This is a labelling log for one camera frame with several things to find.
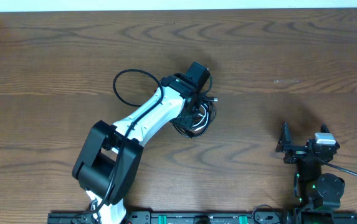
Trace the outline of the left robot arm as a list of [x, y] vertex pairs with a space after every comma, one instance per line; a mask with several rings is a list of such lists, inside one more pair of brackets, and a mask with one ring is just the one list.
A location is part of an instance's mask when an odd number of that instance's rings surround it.
[[89, 211], [71, 223], [121, 223], [123, 198], [132, 186], [146, 143], [166, 124], [186, 138], [202, 136], [215, 118], [214, 105], [202, 88], [212, 83], [209, 69], [197, 62], [186, 73], [155, 81], [157, 88], [126, 118], [90, 129], [72, 176], [91, 197]]

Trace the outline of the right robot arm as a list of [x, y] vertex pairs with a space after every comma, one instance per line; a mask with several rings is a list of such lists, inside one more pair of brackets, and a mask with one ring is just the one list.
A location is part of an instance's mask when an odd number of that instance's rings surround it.
[[282, 223], [334, 223], [334, 210], [340, 207], [345, 181], [321, 167], [333, 160], [340, 145], [323, 124], [305, 145], [292, 143], [287, 123], [283, 123], [276, 152], [285, 154], [283, 162], [295, 164], [294, 194], [300, 205], [282, 213]]

